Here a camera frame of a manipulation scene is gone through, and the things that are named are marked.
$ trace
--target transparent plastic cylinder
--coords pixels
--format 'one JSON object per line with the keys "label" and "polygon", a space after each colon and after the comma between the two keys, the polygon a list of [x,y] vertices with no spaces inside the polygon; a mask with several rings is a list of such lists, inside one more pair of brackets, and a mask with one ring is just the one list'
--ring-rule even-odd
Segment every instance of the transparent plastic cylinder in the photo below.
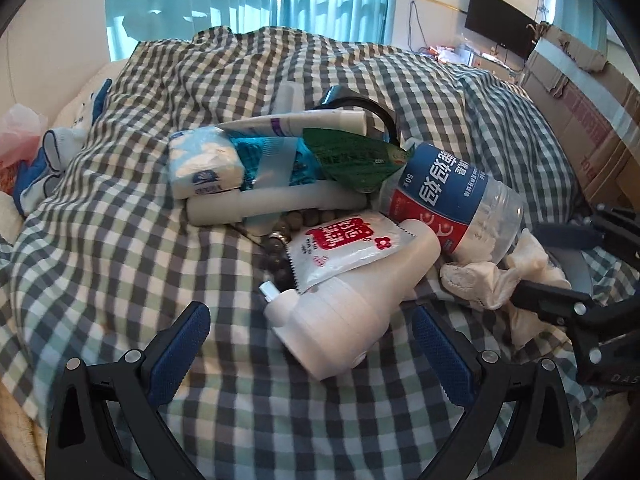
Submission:
{"label": "transparent plastic cylinder", "polygon": [[[390,216],[392,198],[403,173],[404,168],[385,180],[376,204],[382,214],[395,221],[404,220]],[[497,264],[520,232],[524,209],[522,197],[490,175],[486,177],[488,181],[478,209],[462,240],[450,253],[460,264],[487,261]]]}

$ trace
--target red flower logo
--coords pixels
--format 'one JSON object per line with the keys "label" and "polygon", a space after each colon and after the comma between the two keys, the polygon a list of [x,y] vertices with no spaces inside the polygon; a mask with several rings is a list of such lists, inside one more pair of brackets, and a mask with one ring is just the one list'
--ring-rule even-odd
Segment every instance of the red flower logo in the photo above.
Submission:
{"label": "red flower logo", "polygon": [[373,241],[376,243],[376,247],[380,250],[391,247],[391,239],[388,236],[385,236],[384,238],[376,238]]}

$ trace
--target plastic jar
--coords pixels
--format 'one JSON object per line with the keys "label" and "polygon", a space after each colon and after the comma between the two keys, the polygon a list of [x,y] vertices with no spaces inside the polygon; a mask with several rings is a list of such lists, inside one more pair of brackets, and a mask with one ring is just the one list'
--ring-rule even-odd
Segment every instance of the plastic jar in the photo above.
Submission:
{"label": "plastic jar", "polygon": [[424,142],[385,180],[376,205],[396,222],[425,222],[461,264],[497,264],[520,232],[524,201],[491,175]]}

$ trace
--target plaid bedding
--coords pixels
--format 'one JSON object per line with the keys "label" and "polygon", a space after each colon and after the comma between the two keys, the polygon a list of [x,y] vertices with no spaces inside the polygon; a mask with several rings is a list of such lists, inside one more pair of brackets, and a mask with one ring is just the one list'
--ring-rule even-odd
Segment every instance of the plaid bedding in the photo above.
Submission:
{"label": "plaid bedding", "polygon": [[[204,476],[416,478],[462,412],[412,340],[416,302],[402,305],[352,373],[314,381],[267,326],[259,249],[232,229],[190,226],[168,189],[170,133],[266,114],[281,80],[304,84],[307,107],[341,84],[394,108],[405,144],[432,142],[520,192],[527,225],[568,220],[575,179],[553,133],[521,89],[488,72],[285,28],[234,35],[221,27],[191,43],[142,43],[54,196],[14,248],[0,240],[2,381],[46,427],[52,384],[69,358],[117,360],[199,300],[211,309],[211,332],[163,415]],[[632,293],[628,267],[601,251],[589,263],[601,300]],[[576,432],[594,422],[600,394],[575,382],[571,345],[556,330],[516,354],[502,312],[436,300],[445,296],[434,279],[417,295],[478,349],[516,361],[553,354]],[[476,474],[511,410],[505,405]]]}

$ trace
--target black monitor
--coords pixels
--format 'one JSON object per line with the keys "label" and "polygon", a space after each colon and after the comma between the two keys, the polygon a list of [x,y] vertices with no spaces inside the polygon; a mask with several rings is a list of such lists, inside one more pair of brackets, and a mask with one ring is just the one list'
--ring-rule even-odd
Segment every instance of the black monitor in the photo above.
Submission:
{"label": "black monitor", "polygon": [[536,22],[503,0],[469,0],[465,27],[527,59]]}

